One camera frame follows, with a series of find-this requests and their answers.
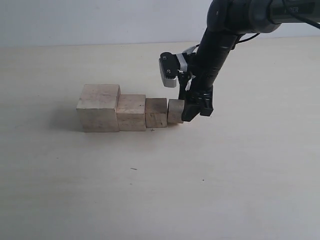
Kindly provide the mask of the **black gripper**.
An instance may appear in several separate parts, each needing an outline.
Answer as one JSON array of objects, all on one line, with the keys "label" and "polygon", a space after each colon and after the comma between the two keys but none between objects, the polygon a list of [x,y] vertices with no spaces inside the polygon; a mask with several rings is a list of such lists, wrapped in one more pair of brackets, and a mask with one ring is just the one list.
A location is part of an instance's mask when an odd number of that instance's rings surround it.
[{"label": "black gripper", "polygon": [[[184,100],[181,120],[191,122],[199,113],[210,117],[214,111],[212,85],[225,62],[225,52],[179,53],[177,60],[180,70],[178,99]],[[186,96],[187,91],[202,92],[200,96]]]}]

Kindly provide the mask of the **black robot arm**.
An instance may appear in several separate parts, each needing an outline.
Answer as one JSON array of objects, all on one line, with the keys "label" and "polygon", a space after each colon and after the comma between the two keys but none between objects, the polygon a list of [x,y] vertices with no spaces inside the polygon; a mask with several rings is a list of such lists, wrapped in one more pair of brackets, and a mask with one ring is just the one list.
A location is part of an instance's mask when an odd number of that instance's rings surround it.
[{"label": "black robot arm", "polygon": [[179,79],[181,119],[213,112],[213,84],[231,50],[242,37],[274,32],[281,24],[306,23],[320,27],[318,0],[214,0],[207,12],[206,30],[199,45],[183,52],[186,58]]}]

